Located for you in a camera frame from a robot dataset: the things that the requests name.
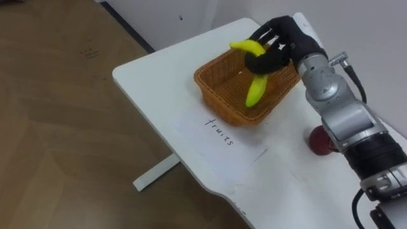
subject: white paper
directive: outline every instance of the white paper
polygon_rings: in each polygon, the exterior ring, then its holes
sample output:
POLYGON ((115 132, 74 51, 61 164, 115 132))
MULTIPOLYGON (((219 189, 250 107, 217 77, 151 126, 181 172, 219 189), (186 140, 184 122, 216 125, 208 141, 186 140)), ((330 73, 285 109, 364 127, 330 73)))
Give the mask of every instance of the white paper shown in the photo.
POLYGON ((180 114, 175 125, 208 166, 227 183, 236 183, 266 151, 266 146, 253 133, 255 128, 232 127, 204 104, 180 114))

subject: red apple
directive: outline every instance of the red apple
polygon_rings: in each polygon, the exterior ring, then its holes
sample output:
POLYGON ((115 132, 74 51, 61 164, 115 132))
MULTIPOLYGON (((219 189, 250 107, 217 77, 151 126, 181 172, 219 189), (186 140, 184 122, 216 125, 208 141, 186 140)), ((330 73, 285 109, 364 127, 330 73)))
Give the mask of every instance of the red apple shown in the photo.
POLYGON ((330 154, 332 152, 329 149, 330 142, 331 140, 322 125, 316 127, 310 134, 310 149, 316 155, 324 156, 330 154))

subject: wicker basket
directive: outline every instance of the wicker basket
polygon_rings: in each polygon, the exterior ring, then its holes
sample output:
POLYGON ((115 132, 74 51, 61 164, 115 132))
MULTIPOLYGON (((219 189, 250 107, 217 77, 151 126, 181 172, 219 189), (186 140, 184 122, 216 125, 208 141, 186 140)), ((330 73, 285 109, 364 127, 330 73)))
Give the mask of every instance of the wicker basket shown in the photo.
POLYGON ((292 64, 270 74, 263 97, 247 108, 245 100, 254 75, 245 68, 244 55, 244 51, 229 50, 194 75, 206 105, 233 126, 259 124, 300 80, 292 64))

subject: toy banana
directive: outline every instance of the toy banana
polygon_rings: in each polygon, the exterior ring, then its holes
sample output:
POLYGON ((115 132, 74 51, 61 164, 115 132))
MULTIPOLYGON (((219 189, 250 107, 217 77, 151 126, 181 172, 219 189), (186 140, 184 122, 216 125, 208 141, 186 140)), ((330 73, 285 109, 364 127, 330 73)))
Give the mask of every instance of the toy banana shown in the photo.
MULTIPOLYGON (((229 45, 231 48, 236 48, 250 52, 257 57, 266 52, 265 49, 261 46, 261 44, 259 44, 257 41, 249 39, 245 41, 231 42, 229 45)), ((266 90, 267 76, 268 76, 267 74, 254 76, 254 79, 252 81, 252 84, 249 88, 249 92, 247 93, 246 97, 245 105, 247 107, 252 107, 256 103, 258 103, 261 97, 263 96, 266 90)))

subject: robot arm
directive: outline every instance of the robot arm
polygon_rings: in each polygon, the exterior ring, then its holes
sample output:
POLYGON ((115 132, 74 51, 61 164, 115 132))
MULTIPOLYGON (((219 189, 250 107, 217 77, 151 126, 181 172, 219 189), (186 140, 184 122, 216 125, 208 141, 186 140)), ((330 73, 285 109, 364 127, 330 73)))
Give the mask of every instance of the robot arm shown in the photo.
POLYGON ((380 201, 371 212, 376 225, 383 229, 405 228, 407 155, 366 105, 364 91, 361 90, 363 101, 358 100, 344 78, 336 73, 334 66, 340 64, 353 80, 357 79, 346 53, 329 60, 321 41, 301 13, 271 19, 250 39, 265 44, 275 36, 276 40, 264 55, 246 54, 247 68, 264 74, 293 61, 307 88, 307 101, 320 114, 332 142, 361 179, 361 189, 370 200, 380 201))

